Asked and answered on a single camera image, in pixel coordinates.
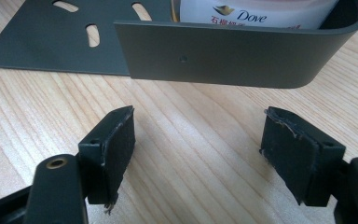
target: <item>dove logo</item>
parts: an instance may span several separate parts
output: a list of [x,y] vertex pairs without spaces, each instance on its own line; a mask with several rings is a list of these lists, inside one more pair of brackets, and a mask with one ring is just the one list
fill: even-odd
[[267,16],[252,15],[246,10],[241,10],[241,14],[237,18],[237,20],[239,20],[239,21],[254,21],[254,22],[264,22],[266,19],[267,19]]
[[222,16],[228,16],[234,11],[234,8],[230,8],[229,6],[214,7],[213,9]]

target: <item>screw hole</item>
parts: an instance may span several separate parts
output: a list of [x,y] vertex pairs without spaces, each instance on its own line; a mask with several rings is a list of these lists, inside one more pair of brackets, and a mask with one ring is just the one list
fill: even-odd
[[187,58],[187,56],[185,56],[185,55],[183,55],[183,56],[181,56],[181,57],[179,58],[179,62],[181,62],[181,63],[186,63],[187,60],[188,60],[188,58]]
[[66,158],[57,158],[55,160],[49,161],[46,166],[48,169],[53,170],[63,167],[67,162],[68,160]]
[[331,142],[324,142],[324,145],[327,146],[327,147],[333,147],[334,144],[331,143]]
[[92,139],[91,141],[90,141],[90,143],[91,144],[99,144],[100,143],[100,139]]

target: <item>slotted hole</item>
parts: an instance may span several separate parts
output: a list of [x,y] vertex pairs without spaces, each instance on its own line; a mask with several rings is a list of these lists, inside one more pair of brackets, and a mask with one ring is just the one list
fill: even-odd
[[95,48],[100,45],[100,34],[98,33],[98,27],[95,24],[86,26],[87,36],[89,38],[89,46]]
[[55,1],[53,2],[53,6],[63,8],[70,12],[76,12],[79,10],[78,7],[63,1]]
[[152,18],[150,17],[146,8],[144,8],[144,6],[141,3],[139,2],[132,3],[132,8],[133,10],[135,10],[136,14],[138,15],[141,21],[152,21]]
[[174,22],[180,21],[180,1],[179,0],[171,0],[171,19]]

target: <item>dove bottle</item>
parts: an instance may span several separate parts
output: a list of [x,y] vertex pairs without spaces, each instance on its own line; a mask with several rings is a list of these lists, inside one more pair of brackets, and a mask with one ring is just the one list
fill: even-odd
[[172,0],[172,8],[180,8],[180,22],[318,29],[337,1]]

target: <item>wooden table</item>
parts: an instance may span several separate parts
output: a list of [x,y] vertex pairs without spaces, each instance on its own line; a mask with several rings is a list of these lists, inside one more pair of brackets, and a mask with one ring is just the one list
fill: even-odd
[[[0,32],[23,0],[0,0]],[[358,157],[358,33],[306,87],[220,86],[0,69],[0,198],[43,159],[76,154],[109,111],[135,107],[136,146],[112,216],[91,223],[332,223],[298,206],[258,153],[269,105],[291,110]]]

